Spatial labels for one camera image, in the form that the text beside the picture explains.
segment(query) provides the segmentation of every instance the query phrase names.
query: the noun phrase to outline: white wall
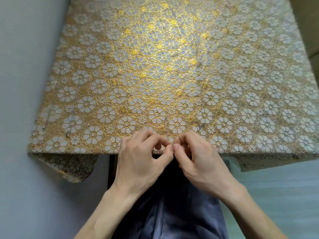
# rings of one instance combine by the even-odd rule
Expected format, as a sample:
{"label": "white wall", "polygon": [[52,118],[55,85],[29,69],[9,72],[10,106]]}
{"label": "white wall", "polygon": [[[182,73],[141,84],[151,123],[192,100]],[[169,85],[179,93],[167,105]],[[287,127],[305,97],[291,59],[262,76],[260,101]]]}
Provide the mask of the white wall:
{"label": "white wall", "polygon": [[68,0],[0,1],[0,238],[73,238],[107,186],[107,159],[71,184],[30,159],[41,103]]}

